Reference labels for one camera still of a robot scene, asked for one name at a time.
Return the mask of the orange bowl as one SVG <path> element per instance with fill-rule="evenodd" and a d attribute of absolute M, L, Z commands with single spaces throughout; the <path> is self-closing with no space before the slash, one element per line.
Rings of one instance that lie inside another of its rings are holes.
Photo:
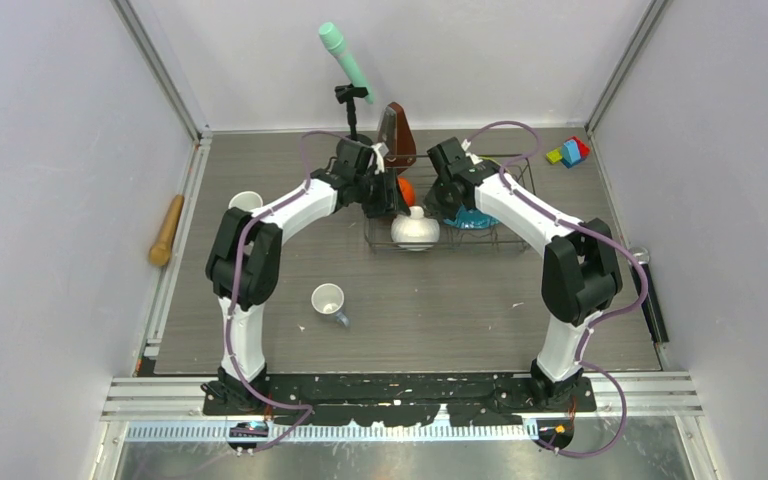
<path fill-rule="evenodd" d="M 416 205 L 416 193 L 412 183 L 401 176 L 397 177 L 400 192 L 405 204 L 408 207 Z"/>

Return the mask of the white bowl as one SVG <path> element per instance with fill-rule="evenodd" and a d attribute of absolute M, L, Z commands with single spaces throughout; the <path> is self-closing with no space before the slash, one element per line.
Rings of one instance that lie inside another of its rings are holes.
<path fill-rule="evenodd" d="M 408 251 L 432 248 L 440 239 L 437 220 L 427 217 L 421 206 L 411 206 L 408 214 L 398 214 L 390 228 L 392 241 Z"/>

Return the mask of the pink floral mug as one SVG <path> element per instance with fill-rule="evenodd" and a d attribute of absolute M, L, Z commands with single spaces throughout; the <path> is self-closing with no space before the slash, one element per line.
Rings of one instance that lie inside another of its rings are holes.
<path fill-rule="evenodd" d="M 261 208 L 264 201 L 255 191 L 242 191 L 234 195 L 228 203 L 228 208 L 237 208 L 242 211 L 254 211 Z"/>

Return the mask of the grey printed mug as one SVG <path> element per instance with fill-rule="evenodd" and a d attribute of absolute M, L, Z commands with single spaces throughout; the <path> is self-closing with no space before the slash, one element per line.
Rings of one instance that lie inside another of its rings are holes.
<path fill-rule="evenodd" d="M 317 286 L 311 294 L 311 306 L 319 315 L 331 318 L 344 328 L 350 327 L 350 320 L 344 312 L 345 294 L 333 283 Z"/>

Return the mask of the blue dotted plate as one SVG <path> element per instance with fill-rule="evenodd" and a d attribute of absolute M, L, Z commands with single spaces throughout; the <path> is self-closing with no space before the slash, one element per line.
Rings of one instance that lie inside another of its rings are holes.
<path fill-rule="evenodd" d="M 445 218 L 443 222 L 459 230 L 486 230 L 496 226 L 499 220 L 477 209 L 460 206 L 453 219 Z"/>

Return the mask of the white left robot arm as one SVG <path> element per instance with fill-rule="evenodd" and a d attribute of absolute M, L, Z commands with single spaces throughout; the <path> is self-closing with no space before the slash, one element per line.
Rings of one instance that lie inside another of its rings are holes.
<path fill-rule="evenodd" d="M 328 166 L 308 174 L 295 189 L 251 211 L 228 208 L 205 267 L 223 314 L 223 356 L 209 394 L 240 412 L 258 412 L 267 398 L 262 349 L 264 307 L 275 291 L 282 249 L 312 223 L 359 204 L 371 216 L 405 213 L 388 148 L 340 140 Z"/>

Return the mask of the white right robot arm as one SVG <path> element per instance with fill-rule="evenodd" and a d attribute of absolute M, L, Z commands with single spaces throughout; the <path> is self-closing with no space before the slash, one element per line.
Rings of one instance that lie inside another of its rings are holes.
<path fill-rule="evenodd" d="M 610 228 L 600 219 L 583 222 L 552 207 L 456 138 L 431 147 L 427 155 L 437 174 L 431 194 L 446 217 L 476 209 L 539 253 L 541 297 L 550 318 L 528 389 L 537 406 L 558 409 L 582 375 L 594 322 L 623 286 Z"/>

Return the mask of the brown wooden metronome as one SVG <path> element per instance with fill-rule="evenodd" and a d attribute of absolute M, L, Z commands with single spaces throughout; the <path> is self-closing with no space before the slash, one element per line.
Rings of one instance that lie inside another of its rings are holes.
<path fill-rule="evenodd" d="M 417 148 L 404 108 L 390 102 L 379 121 L 378 141 L 386 145 L 385 166 L 398 175 L 416 162 Z"/>

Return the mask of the black microphone stand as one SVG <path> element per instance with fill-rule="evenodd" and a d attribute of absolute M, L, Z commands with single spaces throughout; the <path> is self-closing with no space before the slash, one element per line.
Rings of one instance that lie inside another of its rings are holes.
<path fill-rule="evenodd" d="M 369 99 L 369 91 L 366 87 L 354 86 L 353 84 L 338 85 L 334 88 L 334 94 L 336 100 L 345 106 L 346 119 L 349 127 L 349 138 L 357 143 L 362 143 L 366 146 L 372 146 L 373 141 L 366 135 L 359 134 L 357 130 L 357 112 L 356 112 L 356 99 Z"/>

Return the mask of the colourful toy block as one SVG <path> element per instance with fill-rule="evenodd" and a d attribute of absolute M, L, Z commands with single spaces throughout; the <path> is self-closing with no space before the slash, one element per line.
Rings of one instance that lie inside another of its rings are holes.
<path fill-rule="evenodd" d="M 572 136 L 558 148 L 546 153 L 545 158 L 550 164 L 563 164 L 567 169 L 582 163 L 588 158 L 591 148 L 577 136 Z"/>

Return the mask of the mint green microphone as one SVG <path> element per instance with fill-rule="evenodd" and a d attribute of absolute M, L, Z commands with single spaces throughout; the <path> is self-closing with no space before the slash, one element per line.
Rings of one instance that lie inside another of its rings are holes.
<path fill-rule="evenodd" d="M 367 90 L 365 101 L 372 105 L 375 102 L 375 95 L 363 73 L 360 65 L 348 48 L 345 37 L 333 22 L 325 22 L 318 29 L 318 36 L 326 51 L 337 61 L 341 69 L 355 87 L 362 87 Z"/>

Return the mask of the wooden rolling pin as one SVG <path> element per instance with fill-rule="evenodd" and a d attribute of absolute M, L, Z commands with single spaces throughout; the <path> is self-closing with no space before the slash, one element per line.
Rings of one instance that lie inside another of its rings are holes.
<path fill-rule="evenodd" d="M 176 195 L 170 202 L 158 235 L 148 252 L 149 263 L 155 267 L 163 267 L 171 259 L 184 203 L 183 195 Z"/>

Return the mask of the black handheld microphone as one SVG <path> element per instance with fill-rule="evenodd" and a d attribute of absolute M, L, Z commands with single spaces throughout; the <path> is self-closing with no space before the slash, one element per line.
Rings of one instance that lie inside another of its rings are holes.
<path fill-rule="evenodd" d="M 635 246 L 630 253 L 640 266 L 639 269 L 631 267 L 630 271 L 638 294 L 646 290 L 646 296 L 641 303 L 641 310 L 646 321 L 651 339 L 655 344 L 663 344 L 669 341 L 664 317 L 660 308 L 657 292 L 653 283 L 650 268 L 650 254 L 644 247 Z"/>

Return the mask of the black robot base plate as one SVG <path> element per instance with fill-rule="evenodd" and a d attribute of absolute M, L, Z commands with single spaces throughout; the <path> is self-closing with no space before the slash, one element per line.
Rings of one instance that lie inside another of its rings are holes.
<path fill-rule="evenodd" d="M 248 391 L 226 374 L 202 384 L 208 416 L 263 416 L 281 426 L 427 426 L 446 415 L 454 426 L 512 425 L 520 414 L 596 409 L 591 382 L 579 378 L 551 399 L 527 374 L 269 374 Z"/>

